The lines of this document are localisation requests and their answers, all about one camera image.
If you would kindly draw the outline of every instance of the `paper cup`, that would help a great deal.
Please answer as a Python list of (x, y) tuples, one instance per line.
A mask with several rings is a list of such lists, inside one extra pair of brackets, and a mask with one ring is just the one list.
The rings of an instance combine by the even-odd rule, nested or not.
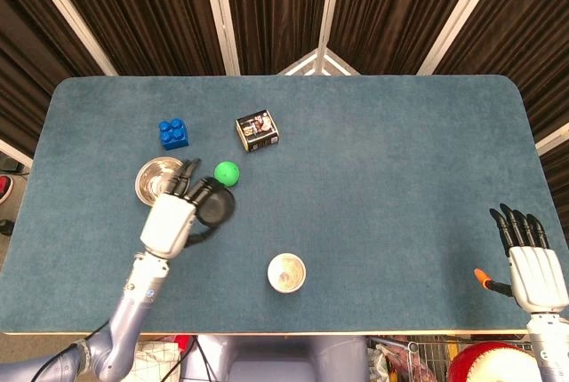
[(293, 293), (306, 280), (306, 267), (298, 256), (292, 253), (276, 255), (268, 264), (268, 282), (276, 291)]

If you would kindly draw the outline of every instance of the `brown curtain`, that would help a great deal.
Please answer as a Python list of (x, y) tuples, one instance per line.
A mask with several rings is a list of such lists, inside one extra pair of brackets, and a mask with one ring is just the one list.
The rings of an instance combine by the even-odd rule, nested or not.
[(209, 0), (72, 0), (120, 75), (225, 69)]
[(437, 74), (508, 76), (543, 139), (569, 122), (569, 0), (480, 0)]
[(324, 0), (229, 0), (241, 74), (276, 74), (318, 47)]
[(458, 0), (337, 0), (328, 47), (362, 74), (416, 74)]
[(0, 138), (32, 156), (55, 86), (101, 75), (51, 0), (0, 0)]
[(569, 246), (569, 140), (542, 155), (541, 165)]

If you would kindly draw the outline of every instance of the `stainless steel bowl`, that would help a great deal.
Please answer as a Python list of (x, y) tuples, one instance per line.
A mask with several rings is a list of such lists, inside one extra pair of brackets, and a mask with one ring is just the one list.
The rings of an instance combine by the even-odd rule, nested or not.
[(181, 161), (172, 157), (158, 157), (142, 166), (136, 175), (134, 191), (148, 206), (154, 202), (168, 185), (168, 180), (181, 167)]

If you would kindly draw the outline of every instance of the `table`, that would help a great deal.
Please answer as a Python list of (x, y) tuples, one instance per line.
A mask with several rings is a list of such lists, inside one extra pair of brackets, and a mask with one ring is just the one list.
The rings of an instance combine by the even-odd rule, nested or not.
[[(246, 154), (235, 118), (269, 109), (279, 144)], [(190, 146), (164, 151), (180, 117)], [(88, 332), (112, 313), (148, 207), (148, 160), (231, 160), (237, 209), (172, 262), (153, 333), (523, 330), (488, 209), (537, 215), (567, 273), (569, 251), (516, 86), (502, 76), (86, 77), (53, 95), (0, 277), (0, 330)], [(269, 261), (301, 256), (281, 295)]]

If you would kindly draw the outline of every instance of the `cable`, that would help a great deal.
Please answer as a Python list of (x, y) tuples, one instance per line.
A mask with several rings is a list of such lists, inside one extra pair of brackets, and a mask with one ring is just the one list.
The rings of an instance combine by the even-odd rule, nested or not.
[(25, 173), (16, 173), (15, 171), (0, 171), (0, 175), (21, 176), (22, 178), (25, 178), (29, 175), (29, 171)]
[(178, 362), (176, 362), (176, 364), (174, 364), (174, 365), (172, 366), (172, 368), (168, 371), (168, 373), (166, 373), (166, 376), (164, 376), (164, 377), (160, 380), (160, 382), (165, 382), (165, 381), (168, 379), (168, 377), (172, 374), (172, 372), (175, 371), (175, 370), (178, 368), (178, 366), (181, 364), (181, 362), (183, 362), (183, 361), (186, 359), (186, 357), (188, 356), (189, 352), (194, 348), (194, 345), (196, 344), (196, 342), (197, 342), (197, 338), (194, 337), (194, 338), (192, 339), (192, 343), (189, 344), (189, 348), (188, 348), (186, 351), (184, 351), (184, 354), (182, 354), (182, 355), (180, 356), (180, 359), (178, 360)]
[(197, 340), (197, 338), (196, 338), (196, 344), (197, 344), (197, 349), (199, 349), (199, 353), (202, 355), (202, 360), (204, 360), (205, 372), (207, 373), (207, 380), (209, 380), (209, 382), (212, 382), (212, 376), (210, 375), (210, 371), (209, 371), (208, 367), (210, 369), (212, 369), (212, 373), (213, 373), (213, 368), (210, 365), (210, 362), (207, 361), (207, 358), (205, 357), (205, 354), (204, 354), (204, 350), (202, 349), (202, 346), (199, 345), (199, 340)]
[[(85, 340), (89, 340), (90, 338), (92, 338), (92, 336), (97, 333), (99, 330), (101, 330), (103, 327), (105, 327), (108, 324), (108, 320), (106, 320), (101, 326), (99, 326), (97, 329), (95, 329), (93, 332), (91, 332), (89, 335), (87, 335), (84, 339)], [(68, 346), (67, 348), (65, 348), (62, 351), (59, 351), (56, 355), (54, 355), (52, 358), (50, 358), (47, 362), (44, 363), (44, 365), (42, 367), (39, 368), (39, 370), (36, 372), (36, 374), (34, 375), (34, 377), (32, 378), (31, 382), (36, 382), (37, 379), (40, 377), (40, 375), (42, 374), (42, 372), (47, 369), (49, 367), (50, 364), (52, 364), (53, 362), (55, 362), (58, 358), (62, 357), (64, 354), (68, 353), (69, 351), (71, 351), (73, 348), (77, 348), (76, 344), (71, 344), (70, 346)]]
[(32, 378), (31, 382), (36, 382), (37, 378), (40, 377), (40, 375), (42, 374), (42, 372), (47, 369), (47, 367), (52, 364), (53, 362), (55, 362), (58, 358), (60, 358), (62, 355), (68, 353), (69, 351), (71, 351), (73, 348), (77, 348), (77, 345), (75, 344), (71, 344), (70, 346), (68, 346), (67, 348), (65, 348), (63, 351), (59, 351), (56, 355), (54, 355), (52, 358), (50, 358), (47, 362), (44, 363), (44, 365), (42, 367), (39, 368), (39, 370), (36, 372), (36, 374), (34, 375), (34, 377)]
[(90, 338), (92, 338), (96, 333), (99, 333), (100, 330), (105, 327), (108, 324), (108, 320), (106, 320), (101, 326), (99, 326), (97, 329), (95, 329), (94, 331), (92, 331), (91, 333), (89, 333), (87, 336), (84, 337), (85, 340), (89, 340)]

